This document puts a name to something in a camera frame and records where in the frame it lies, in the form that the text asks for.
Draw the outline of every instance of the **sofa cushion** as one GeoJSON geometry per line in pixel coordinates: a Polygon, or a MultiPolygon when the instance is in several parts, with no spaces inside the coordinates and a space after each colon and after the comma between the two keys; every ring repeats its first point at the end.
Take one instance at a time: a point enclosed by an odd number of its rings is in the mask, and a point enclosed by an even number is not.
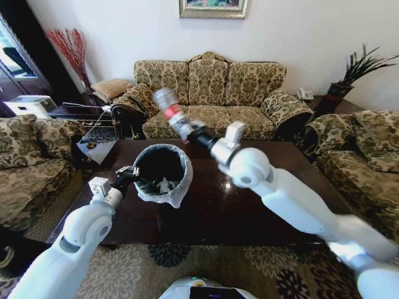
{"type": "Polygon", "coordinates": [[[154,92],[170,88],[179,104],[188,104],[188,64],[186,62],[140,60],[135,64],[135,80],[147,84],[154,92]]]}
{"type": "Polygon", "coordinates": [[[226,104],[260,107],[263,100],[280,88],[286,68],[277,62],[233,62],[229,66],[226,104]]]}
{"type": "Polygon", "coordinates": [[[49,196],[64,187],[75,168],[66,160],[0,171],[0,225],[27,229],[41,216],[49,196]]]}
{"type": "Polygon", "coordinates": [[[187,117],[190,120],[200,120],[206,124],[209,131],[216,136],[223,136],[231,123],[226,107],[198,105],[189,106],[187,117]]]}
{"type": "Polygon", "coordinates": [[[273,122],[258,107],[227,107],[232,122],[238,120],[245,123],[243,139],[270,140],[275,132],[273,122]]]}
{"type": "Polygon", "coordinates": [[[190,105],[224,105],[229,65],[218,59],[198,59],[189,63],[190,105]]]}
{"type": "MultiPolygon", "coordinates": [[[[187,113],[187,106],[180,105],[180,108],[184,113],[187,113]]],[[[143,125],[143,132],[147,139],[180,139],[179,135],[169,125],[168,120],[162,112],[158,112],[154,117],[145,122],[143,125]]]]}
{"type": "Polygon", "coordinates": [[[354,213],[399,240],[399,174],[374,171],[354,151],[326,151],[315,162],[354,213]]]}
{"type": "Polygon", "coordinates": [[[0,169],[44,162],[33,131],[35,120],[35,115],[0,118],[0,169]]]}
{"type": "Polygon", "coordinates": [[[76,142],[86,134],[77,120],[40,119],[34,123],[34,133],[46,158],[74,159],[76,142]]]}
{"type": "Polygon", "coordinates": [[[399,111],[362,111],[353,114],[357,146],[374,170],[399,172],[399,111]]]}

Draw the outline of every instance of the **potted plant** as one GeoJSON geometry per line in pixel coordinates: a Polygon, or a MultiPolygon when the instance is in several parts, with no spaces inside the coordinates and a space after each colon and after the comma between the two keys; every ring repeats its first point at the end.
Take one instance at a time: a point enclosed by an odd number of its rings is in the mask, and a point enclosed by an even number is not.
{"type": "Polygon", "coordinates": [[[329,91],[315,108],[315,117],[332,113],[339,103],[342,102],[344,97],[354,88],[354,86],[352,86],[354,81],[374,70],[391,67],[397,64],[391,61],[398,58],[399,55],[393,55],[388,58],[380,58],[378,55],[372,55],[379,48],[380,47],[377,47],[369,52],[367,46],[363,44],[363,54],[361,56],[359,56],[357,52],[354,52],[349,57],[344,79],[337,83],[331,83],[329,91]]]}

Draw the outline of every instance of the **telephone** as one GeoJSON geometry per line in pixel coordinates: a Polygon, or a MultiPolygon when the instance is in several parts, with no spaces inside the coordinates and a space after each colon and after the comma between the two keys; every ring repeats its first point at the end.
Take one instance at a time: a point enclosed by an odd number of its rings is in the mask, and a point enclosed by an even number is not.
{"type": "Polygon", "coordinates": [[[313,100],[313,93],[311,90],[304,90],[302,87],[297,91],[297,96],[299,100],[313,100]]]}

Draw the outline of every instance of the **white wall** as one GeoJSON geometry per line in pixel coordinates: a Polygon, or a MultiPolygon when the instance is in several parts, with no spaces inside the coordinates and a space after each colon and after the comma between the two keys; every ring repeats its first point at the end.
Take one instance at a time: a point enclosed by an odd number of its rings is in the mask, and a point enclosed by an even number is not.
{"type": "MultiPolygon", "coordinates": [[[[27,1],[43,28],[85,33],[93,82],[132,79],[136,60],[186,60],[212,50],[233,60],[278,61],[288,68],[284,88],[320,95],[343,77],[346,56],[363,42],[381,45],[382,55],[399,53],[397,0],[250,0],[245,20],[180,19],[178,0],[27,1]]],[[[398,79],[399,66],[378,70],[347,98],[399,109],[398,79]]]]}

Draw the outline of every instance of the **red decorative branch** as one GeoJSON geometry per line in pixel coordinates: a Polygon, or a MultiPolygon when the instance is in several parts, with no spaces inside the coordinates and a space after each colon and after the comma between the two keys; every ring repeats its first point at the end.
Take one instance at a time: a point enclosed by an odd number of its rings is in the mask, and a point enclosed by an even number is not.
{"type": "Polygon", "coordinates": [[[70,66],[83,81],[87,91],[91,93],[92,89],[85,69],[86,39],[83,32],[76,28],[72,30],[65,29],[65,32],[53,29],[46,31],[46,36],[65,56],[70,66]]]}

